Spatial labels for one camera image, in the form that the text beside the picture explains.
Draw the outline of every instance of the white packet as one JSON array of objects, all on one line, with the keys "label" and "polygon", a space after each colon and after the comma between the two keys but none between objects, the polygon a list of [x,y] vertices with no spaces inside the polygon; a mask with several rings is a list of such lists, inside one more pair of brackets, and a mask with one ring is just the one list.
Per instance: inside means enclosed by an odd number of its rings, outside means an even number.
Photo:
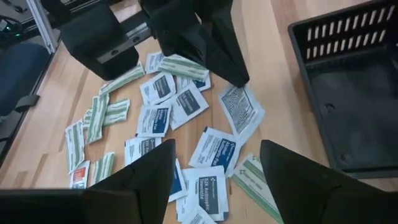
[{"label": "white packet", "polygon": [[163,104],[171,104],[170,127],[176,130],[209,107],[195,84],[191,83]]},{"label": "white packet", "polygon": [[145,64],[146,73],[148,74],[158,72],[159,65],[162,62],[163,58],[164,54],[162,53],[162,51],[149,53],[147,56],[147,63]]},{"label": "white packet", "polygon": [[127,166],[162,143],[162,138],[132,138],[124,142],[124,165]]},{"label": "white packet", "polygon": [[172,106],[142,105],[138,117],[136,137],[164,137],[169,128],[169,118]]},{"label": "white packet", "polygon": [[247,85],[243,88],[227,86],[224,92],[218,95],[218,100],[237,144],[243,146],[260,125],[266,111]]},{"label": "white packet", "polygon": [[144,105],[156,105],[175,95],[172,74],[160,72],[139,86]]},{"label": "white packet", "polygon": [[177,220],[182,222],[199,205],[214,221],[228,218],[228,198],[223,166],[182,170],[188,195],[177,199]]},{"label": "white packet", "polygon": [[90,168],[90,162],[82,162],[72,174],[70,174],[71,189],[86,189],[88,179],[88,169]]},{"label": "white packet", "polygon": [[225,176],[229,177],[234,171],[240,150],[232,134],[206,127],[188,164],[194,168],[223,166]]},{"label": "white packet", "polygon": [[185,181],[181,172],[180,162],[175,159],[174,165],[174,183],[172,190],[169,195],[169,202],[172,202],[178,198],[187,196],[187,187],[185,186]]},{"label": "white packet", "polygon": [[197,205],[182,224],[216,224],[201,206]]},{"label": "white packet", "polygon": [[181,90],[184,89],[191,82],[193,82],[195,84],[195,86],[197,86],[199,91],[208,90],[211,87],[210,75],[207,76],[207,78],[204,82],[200,82],[198,80],[193,80],[191,78],[184,78],[184,77],[177,76],[177,93],[180,93]]}]

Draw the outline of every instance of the slotted basket wall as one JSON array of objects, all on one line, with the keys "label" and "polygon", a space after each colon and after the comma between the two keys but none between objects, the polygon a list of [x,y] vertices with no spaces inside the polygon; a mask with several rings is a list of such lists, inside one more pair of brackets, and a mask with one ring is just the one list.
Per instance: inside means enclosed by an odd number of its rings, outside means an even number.
[{"label": "slotted basket wall", "polygon": [[330,166],[398,177],[397,1],[366,2],[289,26]]}]

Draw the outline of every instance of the black bracket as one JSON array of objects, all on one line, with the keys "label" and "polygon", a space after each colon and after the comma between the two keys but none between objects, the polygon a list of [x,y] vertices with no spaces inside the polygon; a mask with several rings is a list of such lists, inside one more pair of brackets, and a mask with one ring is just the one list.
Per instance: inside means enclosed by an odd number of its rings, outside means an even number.
[{"label": "black bracket", "polygon": [[18,113],[27,111],[30,107],[35,106],[38,102],[39,95],[27,95],[18,100],[14,110]]},{"label": "black bracket", "polygon": [[[55,1],[45,1],[51,3],[51,7],[44,4],[48,11],[62,11]],[[73,57],[105,80],[134,67],[138,61],[134,46],[153,36],[165,56],[179,54],[238,87],[249,81],[231,18],[233,0],[139,3],[142,11],[121,24],[107,5],[96,6],[62,27],[63,43]],[[68,13],[63,14],[60,20],[67,20]]]},{"label": "black bracket", "polygon": [[189,58],[238,87],[249,81],[231,18],[233,0],[160,2],[140,4],[164,55]]}]

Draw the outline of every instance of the green striped packet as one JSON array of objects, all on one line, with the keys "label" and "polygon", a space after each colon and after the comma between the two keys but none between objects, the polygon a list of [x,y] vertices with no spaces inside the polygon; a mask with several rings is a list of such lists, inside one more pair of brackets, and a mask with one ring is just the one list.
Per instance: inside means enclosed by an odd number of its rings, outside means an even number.
[{"label": "green striped packet", "polygon": [[208,69],[176,54],[163,58],[158,70],[200,82],[205,82],[209,76]]},{"label": "green striped packet", "polygon": [[104,155],[100,160],[94,163],[94,176],[92,185],[100,182],[101,180],[109,177],[112,173],[114,162],[114,152],[109,152]]},{"label": "green striped packet", "polygon": [[[124,99],[119,102],[113,103],[106,108],[105,119],[103,126],[109,126],[117,122],[127,120],[127,112],[130,108],[130,100]],[[92,108],[88,108],[83,117],[83,129],[87,129],[90,125],[91,114],[93,113]]]},{"label": "green striped packet", "polygon": [[71,174],[85,160],[82,120],[65,129],[65,144],[67,145],[68,174]]},{"label": "green striped packet", "polygon": [[235,168],[232,180],[240,186],[262,209],[278,223],[283,223],[278,208],[267,185],[261,163],[253,154]]},{"label": "green striped packet", "polygon": [[110,83],[103,85],[99,89],[99,96],[111,93],[118,88],[121,88],[125,84],[136,80],[137,78],[143,77],[145,75],[144,68],[141,65],[141,62],[138,62],[137,66],[135,66],[132,70],[126,72],[124,75],[120,76],[119,78],[113,80]]},{"label": "green striped packet", "polygon": [[104,96],[95,96],[93,98],[93,112],[90,118],[90,124],[87,130],[86,144],[93,143],[102,138],[102,125],[105,119],[105,112],[109,103],[109,94]]}]

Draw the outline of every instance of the antiseptic wipe packet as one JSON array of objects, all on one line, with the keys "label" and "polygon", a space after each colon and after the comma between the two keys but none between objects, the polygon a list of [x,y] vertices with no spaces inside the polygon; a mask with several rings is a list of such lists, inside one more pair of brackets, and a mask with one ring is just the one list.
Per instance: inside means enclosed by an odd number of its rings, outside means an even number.
[{"label": "antiseptic wipe packet", "polygon": [[223,166],[182,170],[188,195],[177,199],[177,220],[182,222],[199,205],[214,221],[228,218],[228,198]]},{"label": "antiseptic wipe packet", "polygon": [[174,78],[170,73],[160,72],[139,86],[144,105],[156,105],[175,94]]},{"label": "antiseptic wipe packet", "polygon": [[240,150],[241,147],[236,145],[232,134],[206,127],[189,165],[195,168],[223,166],[225,176],[229,177],[238,161]]},{"label": "antiseptic wipe packet", "polygon": [[136,137],[164,137],[169,128],[171,105],[142,105]]}]

